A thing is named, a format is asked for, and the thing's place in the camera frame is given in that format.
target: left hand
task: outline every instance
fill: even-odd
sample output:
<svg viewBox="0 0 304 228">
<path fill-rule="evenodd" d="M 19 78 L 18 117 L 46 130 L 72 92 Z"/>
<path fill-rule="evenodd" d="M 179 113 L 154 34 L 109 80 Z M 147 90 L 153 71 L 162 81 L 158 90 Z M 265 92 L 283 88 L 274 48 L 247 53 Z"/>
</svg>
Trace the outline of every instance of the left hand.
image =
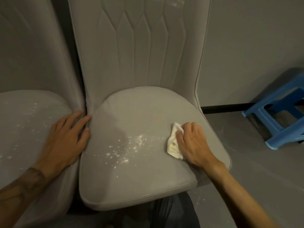
<svg viewBox="0 0 304 228">
<path fill-rule="evenodd" d="M 34 169 L 42 171 L 45 178 L 53 180 L 69 165 L 73 164 L 84 150 L 90 138 L 89 128 L 85 128 L 78 141 L 78 135 L 83 126 L 91 119 L 87 115 L 80 119 L 74 126 L 74 122 L 83 113 L 82 110 L 61 118 L 52 125 L 50 134 Z"/>
</svg>

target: blue plastic stool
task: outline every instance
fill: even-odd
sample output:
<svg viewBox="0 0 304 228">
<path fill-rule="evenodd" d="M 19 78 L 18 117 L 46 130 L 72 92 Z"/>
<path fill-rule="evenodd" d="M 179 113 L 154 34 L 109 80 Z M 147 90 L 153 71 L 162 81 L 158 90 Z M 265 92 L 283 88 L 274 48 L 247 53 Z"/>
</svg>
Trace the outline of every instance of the blue plastic stool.
<svg viewBox="0 0 304 228">
<path fill-rule="evenodd" d="M 293 92 L 280 100 L 275 100 L 287 91 L 294 88 Z M 304 114 L 299 111 L 294 104 L 304 98 L 304 73 L 301 73 L 275 92 L 259 101 L 248 110 L 242 112 L 244 117 L 250 114 L 255 114 L 263 124 L 269 129 L 272 138 L 265 143 L 270 149 L 278 149 L 280 146 L 288 142 L 295 142 L 304 140 Z M 267 104 L 273 104 L 269 110 L 274 113 L 279 113 L 283 110 L 288 111 L 298 121 L 292 125 L 283 128 L 276 122 L 276 120 L 268 114 L 264 109 Z"/>
</svg>

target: white cloth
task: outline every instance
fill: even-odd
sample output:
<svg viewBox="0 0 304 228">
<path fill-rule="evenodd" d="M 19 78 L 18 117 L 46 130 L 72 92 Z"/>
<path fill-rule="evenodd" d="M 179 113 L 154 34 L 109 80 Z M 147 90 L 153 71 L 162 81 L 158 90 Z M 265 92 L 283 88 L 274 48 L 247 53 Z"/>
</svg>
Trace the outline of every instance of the white cloth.
<svg viewBox="0 0 304 228">
<path fill-rule="evenodd" d="M 169 137 L 168 140 L 167 153 L 175 158 L 184 159 L 183 155 L 180 153 L 180 150 L 178 148 L 178 144 L 175 136 L 176 131 L 181 131 L 184 134 L 184 130 L 181 127 L 181 125 L 175 122 L 172 127 L 171 136 Z"/>
</svg>

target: chair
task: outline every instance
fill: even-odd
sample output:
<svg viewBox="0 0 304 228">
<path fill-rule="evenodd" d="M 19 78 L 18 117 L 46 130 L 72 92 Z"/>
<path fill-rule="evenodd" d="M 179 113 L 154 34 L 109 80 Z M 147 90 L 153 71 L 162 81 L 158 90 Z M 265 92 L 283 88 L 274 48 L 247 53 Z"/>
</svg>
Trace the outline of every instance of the chair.
<svg viewBox="0 0 304 228">
<path fill-rule="evenodd" d="M 210 0 L 69 0 L 91 138 L 79 191 L 110 210 L 187 191 L 206 174 L 169 156 L 174 122 L 196 121 L 231 160 L 196 95 Z"/>
<path fill-rule="evenodd" d="M 35 163 L 50 126 L 84 109 L 50 0 L 0 0 L 0 188 Z M 66 213 L 78 180 L 78 161 L 66 168 L 15 227 Z"/>
<path fill-rule="evenodd" d="M 287 96 L 280 100 L 276 100 L 283 94 L 296 88 Z M 304 98 L 304 73 L 299 74 L 291 81 L 278 88 L 272 94 L 259 101 L 248 110 L 243 111 L 243 116 L 247 117 L 250 114 L 255 114 L 263 124 L 269 129 L 272 138 L 265 143 L 270 149 L 278 149 L 280 146 L 288 142 L 304 140 L 304 114 L 294 106 L 299 100 Z M 268 111 L 264 109 L 267 104 L 273 104 Z M 297 119 L 297 122 L 283 128 L 276 120 L 268 113 L 279 113 L 283 110 L 288 111 Z"/>
</svg>

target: chair seat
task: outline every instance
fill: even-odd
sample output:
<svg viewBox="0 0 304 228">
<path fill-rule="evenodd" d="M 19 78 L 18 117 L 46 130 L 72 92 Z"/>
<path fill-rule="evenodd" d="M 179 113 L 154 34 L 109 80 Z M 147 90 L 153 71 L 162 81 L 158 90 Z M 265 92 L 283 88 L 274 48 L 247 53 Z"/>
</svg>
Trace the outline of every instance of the chair seat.
<svg viewBox="0 0 304 228">
<path fill-rule="evenodd" d="M 95 210 L 127 207 L 195 188 L 206 174 L 166 153 L 174 122 L 197 122 L 229 168 L 231 160 L 203 114 L 169 89 L 138 87 L 109 96 L 93 113 L 79 190 Z"/>
<path fill-rule="evenodd" d="M 33 165 L 50 127 L 71 110 L 66 101 L 50 91 L 21 90 L 0 93 L 0 188 Z M 77 183 L 75 163 L 28 207 L 16 227 L 32 226 L 63 215 L 68 210 Z"/>
</svg>

